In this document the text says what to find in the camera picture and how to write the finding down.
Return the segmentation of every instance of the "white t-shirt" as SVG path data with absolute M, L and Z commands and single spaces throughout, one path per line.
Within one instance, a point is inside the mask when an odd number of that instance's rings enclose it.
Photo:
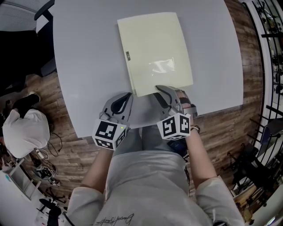
M 28 110 L 24 118 L 12 110 L 3 125 L 3 137 L 11 154 L 23 158 L 33 149 L 47 145 L 50 139 L 47 118 L 36 109 Z
M 78 187 L 67 215 L 75 226 L 211 226 L 219 221 L 244 226 L 219 178 L 196 189 L 197 204 L 190 200 L 184 167 L 183 158 L 168 151 L 117 155 L 109 168 L 106 203 L 99 191 Z

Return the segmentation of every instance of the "bracelet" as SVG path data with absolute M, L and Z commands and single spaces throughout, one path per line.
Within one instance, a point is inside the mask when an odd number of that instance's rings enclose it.
M 200 128 L 199 128 L 199 126 L 197 126 L 197 125 L 191 126 L 191 131 L 192 131 L 193 129 L 196 129 L 196 130 L 198 131 L 198 133 L 200 133 Z

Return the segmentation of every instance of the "white desk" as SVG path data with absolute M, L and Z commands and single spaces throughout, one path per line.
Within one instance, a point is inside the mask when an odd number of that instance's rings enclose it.
M 56 0 L 54 51 L 64 100 L 78 137 L 91 136 L 106 100 L 131 91 L 117 20 L 176 12 L 194 85 L 184 90 L 199 114 L 243 103 L 236 31 L 224 0 Z M 156 123 L 148 96 L 134 98 L 131 128 Z

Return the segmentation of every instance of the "gray pants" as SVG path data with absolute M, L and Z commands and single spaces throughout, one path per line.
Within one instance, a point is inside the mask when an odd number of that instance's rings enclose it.
M 141 136 L 138 128 L 131 129 L 113 156 L 144 150 L 174 152 L 167 142 L 161 138 L 157 125 L 143 127 Z

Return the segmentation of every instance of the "person in white shirt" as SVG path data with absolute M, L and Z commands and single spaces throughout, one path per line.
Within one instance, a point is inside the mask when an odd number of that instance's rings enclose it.
M 188 196 L 184 159 L 149 126 L 141 137 L 130 130 L 115 151 L 99 151 L 72 193 L 65 225 L 244 226 L 196 129 L 186 142 L 197 203 Z
M 40 97 L 31 92 L 17 100 L 0 130 L 0 143 L 16 158 L 23 158 L 35 148 L 43 148 L 50 139 L 45 114 L 32 106 Z

